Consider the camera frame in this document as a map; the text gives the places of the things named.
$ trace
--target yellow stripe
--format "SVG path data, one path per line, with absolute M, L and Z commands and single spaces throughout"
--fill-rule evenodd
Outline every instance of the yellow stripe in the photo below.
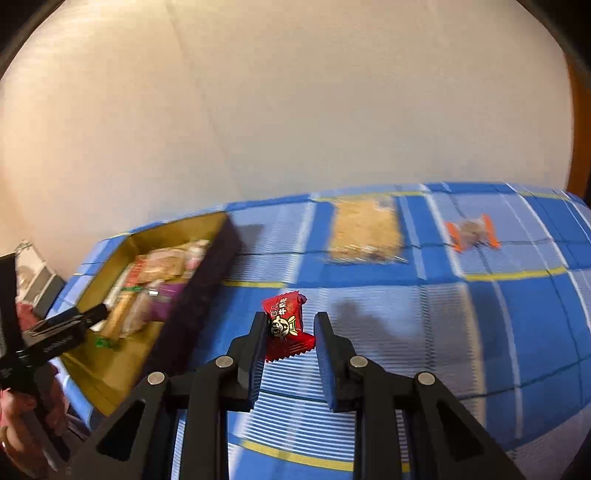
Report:
M 226 287 L 249 287 L 249 288 L 285 288 L 287 284 L 282 282 L 264 282 L 264 281 L 238 281 L 222 280 L 222 285 Z
M 524 280 L 526 278 L 542 278 L 550 275 L 566 273 L 566 268 L 557 267 L 550 270 L 533 270 L 529 272 L 470 274 L 466 275 L 467 281 L 500 281 L 500 280 Z
M 367 192 L 358 193 L 356 195 L 338 195 L 336 197 L 320 197 L 313 199 L 314 202 L 334 202 L 338 199 L 352 200 L 362 197 L 379 197 L 380 195 L 390 195 L 392 197 L 423 197 L 424 192 Z
M 259 443 L 251 442 L 250 440 L 244 440 L 242 446 L 253 452 L 262 453 L 263 455 L 279 458 L 287 462 L 301 463 L 302 465 L 317 466 L 319 468 L 328 468 L 331 470 L 341 470 L 343 472 L 353 471 L 353 462 L 342 462 L 339 460 L 327 460 L 324 458 L 300 455 L 299 453 L 286 452 L 285 450 L 260 445 Z M 408 462 L 402 463 L 402 472 L 410 472 L 410 464 Z
M 556 193 L 542 193 L 542 192 L 519 192 L 522 197 L 542 197 L 545 199 L 558 199 L 558 200 L 569 200 L 568 197 L 563 197 Z

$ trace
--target white wall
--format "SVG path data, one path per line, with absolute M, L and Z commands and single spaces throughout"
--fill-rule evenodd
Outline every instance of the white wall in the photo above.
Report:
M 133 226 L 352 184 L 563 187 L 562 52 L 515 0 L 66 0 L 0 83 L 0 158 L 63 274 Z
M 5 180 L 1 155 L 2 151 L 0 150 L 0 255 L 4 255 L 14 251 L 21 240 L 28 236 L 28 228 L 15 201 L 15 195 Z

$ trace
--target cartoon logo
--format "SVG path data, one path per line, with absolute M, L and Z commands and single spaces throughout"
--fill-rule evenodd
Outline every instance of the cartoon logo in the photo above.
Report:
M 275 317 L 275 320 L 271 322 L 271 334 L 275 337 L 285 338 L 287 335 L 296 335 L 296 317 L 292 315 L 287 320 L 279 317 Z

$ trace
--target wooden door frame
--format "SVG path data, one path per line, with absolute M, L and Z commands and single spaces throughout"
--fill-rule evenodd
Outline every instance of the wooden door frame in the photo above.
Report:
M 585 199 L 589 205 L 591 190 L 591 88 L 586 76 L 567 58 L 573 95 L 573 153 L 567 190 Z

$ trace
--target metal screw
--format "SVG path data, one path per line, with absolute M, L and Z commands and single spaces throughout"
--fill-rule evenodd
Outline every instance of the metal screw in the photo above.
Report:
M 417 379 L 422 385 L 433 385 L 435 383 L 435 377 L 429 372 L 419 373 Z
M 234 359 L 231 356 L 222 355 L 216 358 L 216 365 L 219 368 L 231 367 L 233 363 Z
M 351 364 L 352 367 L 363 368 L 363 367 L 367 366 L 368 360 L 364 356 L 355 355 L 355 356 L 351 357 L 351 359 L 349 360 L 349 363 Z
M 150 385 L 160 385 L 165 378 L 162 372 L 152 372 L 148 375 L 148 383 Z

